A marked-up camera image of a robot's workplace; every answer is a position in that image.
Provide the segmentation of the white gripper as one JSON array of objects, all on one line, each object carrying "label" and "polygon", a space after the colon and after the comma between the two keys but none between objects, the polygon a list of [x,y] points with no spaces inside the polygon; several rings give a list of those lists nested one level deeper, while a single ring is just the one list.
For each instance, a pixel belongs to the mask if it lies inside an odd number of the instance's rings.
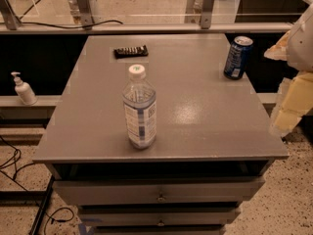
[{"label": "white gripper", "polygon": [[293,79],[284,78],[281,82],[270,116],[269,132],[285,137],[313,109],[313,4],[292,26],[291,31],[265,51],[264,57],[287,61],[290,67],[299,71]]}]

